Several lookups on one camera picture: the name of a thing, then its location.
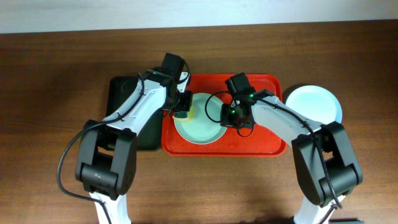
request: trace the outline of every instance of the white plate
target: white plate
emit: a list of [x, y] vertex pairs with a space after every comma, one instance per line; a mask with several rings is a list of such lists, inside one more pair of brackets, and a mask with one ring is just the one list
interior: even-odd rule
[[[208, 119], [205, 113], [205, 103], [210, 97], [208, 93], [196, 93], [192, 98], [193, 118], [187, 122], [174, 120], [177, 132], [188, 142], [194, 144], [209, 144], [217, 141], [224, 135], [226, 127], [221, 127], [219, 123], [214, 123]], [[211, 118], [220, 120], [221, 106], [223, 102], [213, 96], [208, 105], [207, 112]]]
[[319, 86], [308, 85], [294, 90], [287, 98], [286, 106], [323, 124], [332, 121], [340, 123], [343, 119], [343, 111], [337, 98]]

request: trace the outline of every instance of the plate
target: plate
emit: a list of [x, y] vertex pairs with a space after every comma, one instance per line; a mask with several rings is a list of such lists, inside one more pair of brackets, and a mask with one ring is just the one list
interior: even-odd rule
[[[194, 144], [209, 144], [217, 141], [224, 135], [226, 127], [212, 122], [205, 113], [206, 100], [211, 95], [196, 93], [192, 97], [193, 118], [186, 122], [174, 121], [177, 132], [188, 142]], [[215, 120], [220, 120], [220, 111], [223, 102], [213, 96], [208, 105], [207, 112]]]
[[286, 106], [323, 124], [332, 121], [340, 123], [343, 119], [343, 111], [337, 98], [319, 86], [307, 85], [294, 90], [287, 98]]

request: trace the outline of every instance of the table surface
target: table surface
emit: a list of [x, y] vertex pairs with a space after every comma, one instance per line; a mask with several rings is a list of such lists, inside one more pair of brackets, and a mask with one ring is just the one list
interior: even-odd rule
[[[336, 95], [364, 182], [334, 218], [398, 220], [398, 21], [271, 24], [0, 35], [2, 223], [97, 223], [91, 202], [55, 181], [67, 142], [105, 115], [110, 79], [185, 58], [193, 73], [271, 73], [282, 89]], [[62, 180], [74, 177], [74, 147]], [[303, 194], [290, 148], [275, 158], [140, 152], [128, 193], [136, 223], [251, 223], [288, 218]]]

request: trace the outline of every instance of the red placemat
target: red placemat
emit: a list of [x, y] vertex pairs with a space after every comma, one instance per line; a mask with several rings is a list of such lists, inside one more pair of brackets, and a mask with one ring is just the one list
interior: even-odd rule
[[[210, 93], [227, 90], [225, 80], [234, 74], [193, 74], [187, 90], [195, 93]], [[267, 74], [247, 74], [250, 84], [257, 91], [267, 89], [282, 100], [282, 92], [278, 79]], [[224, 103], [231, 101], [228, 94], [217, 95]], [[281, 155], [286, 143], [268, 129], [255, 124], [254, 131], [249, 137], [241, 137], [233, 128], [228, 128], [217, 141], [198, 145], [184, 140], [174, 126], [172, 116], [163, 119], [162, 147], [173, 156], [264, 156]]]

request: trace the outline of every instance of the light blue plate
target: light blue plate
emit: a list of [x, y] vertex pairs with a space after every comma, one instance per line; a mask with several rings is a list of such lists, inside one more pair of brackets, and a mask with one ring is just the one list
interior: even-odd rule
[[[188, 142], [194, 144], [209, 144], [217, 141], [224, 135], [226, 127], [214, 123], [206, 116], [205, 104], [211, 95], [208, 93], [196, 93], [192, 98], [193, 118], [187, 122], [174, 120], [178, 133]], [[207, 113], [216, 121], [220, 120], [221, 106], [223, 102], [213, 96], [207, 104]]]

